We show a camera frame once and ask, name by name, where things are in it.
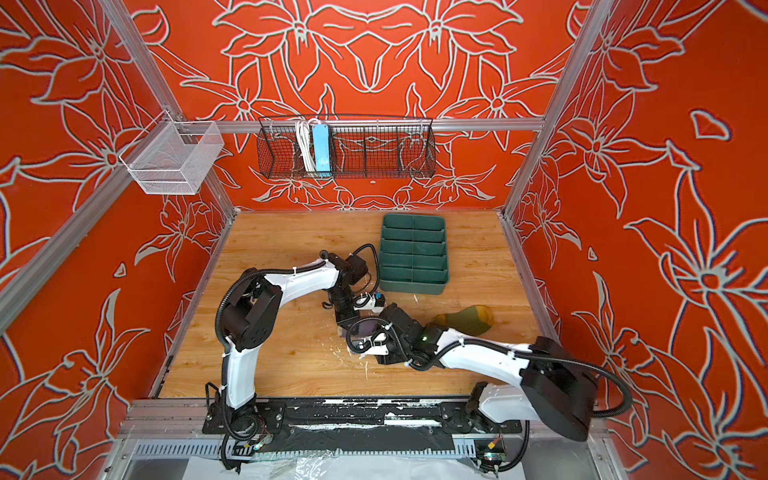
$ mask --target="green storage box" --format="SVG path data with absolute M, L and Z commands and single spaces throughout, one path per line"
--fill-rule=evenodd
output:
M 435 215 L 386 214 L 379 245 L 385 292 L 439 295 L 448 283 L 445 220 Z

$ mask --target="white wire basket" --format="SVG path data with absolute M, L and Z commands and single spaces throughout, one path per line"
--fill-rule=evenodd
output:
M 173 122 L 159 124 L 160 132 L 130 163 L 123 163 L 146 194 L 193 195 L 224 146 L 215 121 L 202 135 L 182 135 Z

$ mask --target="blue connector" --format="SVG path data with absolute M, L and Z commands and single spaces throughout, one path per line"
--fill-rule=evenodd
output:
M 312 142 L 315 146 L 315 168 L 321 177 L 331 175 L 331 157 L 328 152 L 328 125 L 312 126 Z

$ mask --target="wood grain surface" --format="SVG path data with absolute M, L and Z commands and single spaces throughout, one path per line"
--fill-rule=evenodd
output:
M 378 247 L 384 212 L 311 212 L 237 217 L 161 397 L 204 396 L 206 382 L 220 384 L 222 346 L 214 315 L 222 296 L 246 268 L 290 268 L 314 261 L 321 250 L 346 257 L 364 243 Z M 472 305 L 491 307 L 494 326 L 482 337 L 533 342 L 536 320 L 525 297 L 498 217 L 491 211 L 441 212 L 449 249 L 450 282 L 442 295 L 384 292 L 422 324 L 439 313 Z M 361 253 L 373 271 L 368 250 Z M 488 380 L 465 370 L 416 372 L 402 364 L 381 366 L 347 351 L 325 292 L 305 295 L 278 313 L 272 336 L 260 350 L 259 396 L 464 395 Z

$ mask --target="white cable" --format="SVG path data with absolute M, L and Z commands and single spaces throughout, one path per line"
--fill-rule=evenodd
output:
M 304 169 L 308 172 L 316 171 L 315 159 L 312 158 L 312 152 L 310 151 L 310 124 L 321 123 L 317 118 L 310 118 L 309 121 L 296 121 L 296 141 L 299 143 L 301 156 L 304 159 Z

